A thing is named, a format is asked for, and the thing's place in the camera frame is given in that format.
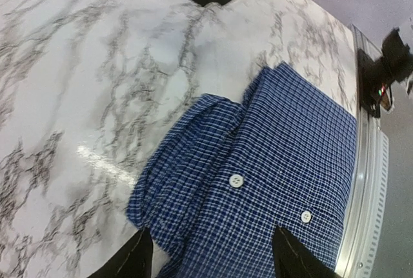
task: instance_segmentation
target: marble table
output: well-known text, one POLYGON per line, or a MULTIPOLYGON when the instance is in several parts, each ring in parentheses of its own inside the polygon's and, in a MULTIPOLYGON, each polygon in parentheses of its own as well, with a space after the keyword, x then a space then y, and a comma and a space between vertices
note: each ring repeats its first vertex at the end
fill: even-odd
POLYGON ((97 270, 194 99, 282 61, 356 115, 352 34, 311 0, 0 0, 0 277, 97 270))

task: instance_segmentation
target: button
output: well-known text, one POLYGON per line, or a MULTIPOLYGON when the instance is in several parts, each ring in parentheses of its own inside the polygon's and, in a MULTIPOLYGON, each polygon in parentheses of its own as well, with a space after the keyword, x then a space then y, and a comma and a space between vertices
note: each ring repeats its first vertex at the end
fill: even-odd
POLYGON ((230 185, 233 188, 239 188, 244 184, 244 178, 241 175, 235 174, 230 177, 230 185))
POLYGON ((309 223, 311 218, 311 213, 307 210, 301 214, 301 221, 303 221, 304 223, 309 223))

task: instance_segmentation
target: shirt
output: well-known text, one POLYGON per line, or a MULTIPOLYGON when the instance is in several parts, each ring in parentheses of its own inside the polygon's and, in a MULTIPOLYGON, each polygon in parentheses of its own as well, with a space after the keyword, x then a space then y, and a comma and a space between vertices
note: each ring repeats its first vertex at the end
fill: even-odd
POLYGON ((275 277, 276 226, 334 268, 355 154, 355 118, 282 63, 241 104, 202 95, 150 158, 126 214, 170 256, 158 277, 275 277))

